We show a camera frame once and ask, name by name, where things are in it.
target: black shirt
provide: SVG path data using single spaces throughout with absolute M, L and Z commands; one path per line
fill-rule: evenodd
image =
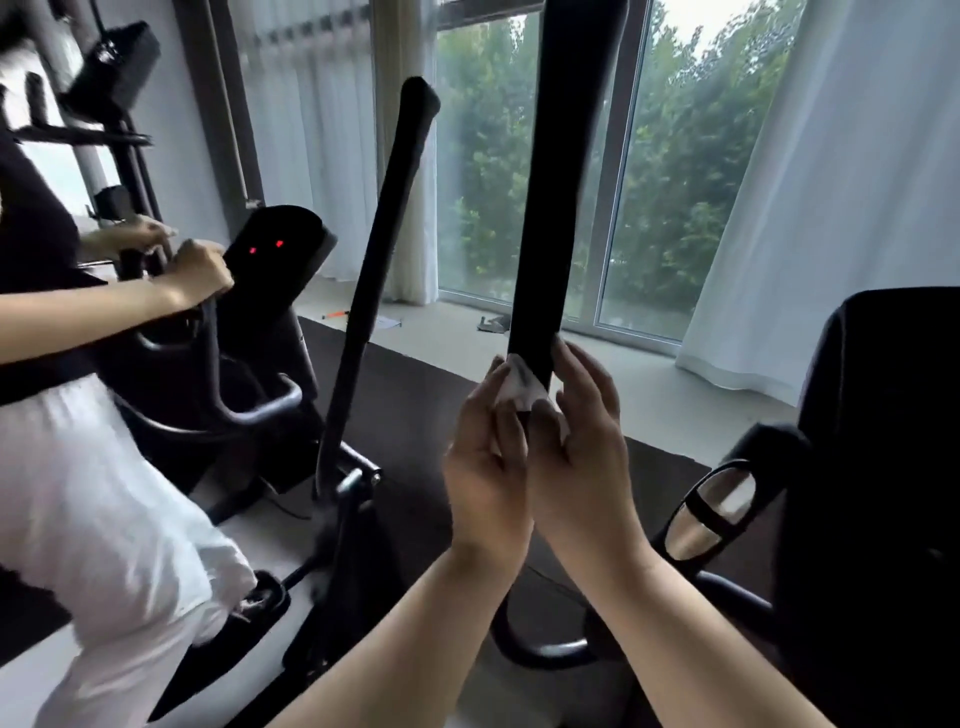
M 0 294 L 97 284 L 77 268 L 80 234 L 73 218 L 3 123 L 0 209 Z M 93 372 L 93 362 L 82 350 L 2 364 L 0 406 Z

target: foot pedal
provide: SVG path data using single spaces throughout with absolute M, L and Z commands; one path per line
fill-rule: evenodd
M 150 716 L 160 720 L 236 667 L 290 608 L 290 594 L 272 574 L 256 573 L 257 584 L 206 644 L 191 647 Z

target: person's hand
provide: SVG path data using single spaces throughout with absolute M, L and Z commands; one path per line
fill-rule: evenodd
M 620 400 L 611 376 L 583 349 L 559 336 L 554 371 L 564 384 L 557 404 L 570 434 L 561 443 L 553 407 L 530 416 L 527 485 L 537 529 L 581 589 L 642 555 L 649 544 L 630 483 Z
M 533 521 L 524 487 L 523 427 L 512 405 L 493 407 L 509 369 L 498 356 L 467 397 L 444 457 L 444 481 L 453 550 L 479 556 L 513 581 L 526 558 Z
M 84 236 L 84 247 L 96 257 L 116 258 L 121 251 L 149 253 L 177 234 L 173 228 L 145 215 Z
M 224 262 L 224 246 L 209 240 L 187 240 L 156 283 L 174 295 L 180 310 L 229 291 L 233 276 Z

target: sheer curtain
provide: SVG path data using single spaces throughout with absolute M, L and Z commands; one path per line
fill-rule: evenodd
M 382 182 L 394 143 L 400 88 L 410 76 L 434 84 L 438 0 L 372 0 L 376 87 L 377 175 Z M 396 242 L 387 298 L 426 305 L 437 300 L 436 130 L 427 140 L 420 171 Z
M 958 37 L 960 3 L 808 1 L 678 366 L 796 404 L 845 298 L 960 285 Z
M 229 0 L 268 205 L 319 214 L 340 243 L 321 275 L 356 280 L 376 210 L 366 0 Z

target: window frame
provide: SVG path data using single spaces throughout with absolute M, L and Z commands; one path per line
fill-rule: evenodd
M 605 339 L 615 344 L 676 356 L 680 352 L 679 341 L 612 327 L 600 321 L 620 190 L 626 173 L 630 132 L 634 122 L 636 91 L 650 23 L 650 13 L 647 11 L 651 6 L 652 3 L 631 3 L 627 13 L 623 40 L 613 69 L 610 120 L 604 141 L 597 206 L 590 233 L 583 303 L 578 318 L 564 317 L 562 326 L 565 330 Z M 437 27 L 438 32 L 455 30 L 542 9 L 542 0 L 451 0 L 438 7 Z M 440 290 L 440 299 L 495 313 L 510 313 L 513 308 L 509 303 L 496 299 L 444 288 Z

